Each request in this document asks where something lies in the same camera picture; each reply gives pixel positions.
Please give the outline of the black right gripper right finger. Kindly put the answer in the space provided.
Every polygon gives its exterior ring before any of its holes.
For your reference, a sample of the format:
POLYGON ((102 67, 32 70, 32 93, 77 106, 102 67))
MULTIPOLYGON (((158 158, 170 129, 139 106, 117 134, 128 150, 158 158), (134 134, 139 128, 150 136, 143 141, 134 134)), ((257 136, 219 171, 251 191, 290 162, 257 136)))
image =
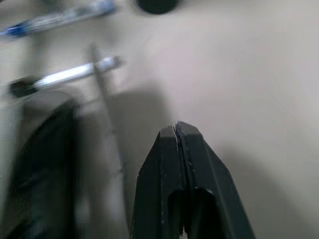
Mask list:
POLYGON ((190 239, 253 239, 254 232, 231 174, 194 126, 175 125, 188 195, 186 233, 190 239))

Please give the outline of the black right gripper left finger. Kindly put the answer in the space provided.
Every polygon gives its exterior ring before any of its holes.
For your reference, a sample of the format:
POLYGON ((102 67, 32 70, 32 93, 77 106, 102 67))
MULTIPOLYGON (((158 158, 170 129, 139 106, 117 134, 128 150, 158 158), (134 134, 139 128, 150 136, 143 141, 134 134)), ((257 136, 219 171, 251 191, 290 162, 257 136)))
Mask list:
POLYGON ((183 231, 185 191, 177 137, 162 128, 137 178, 132 239, 177 239, 183 231))

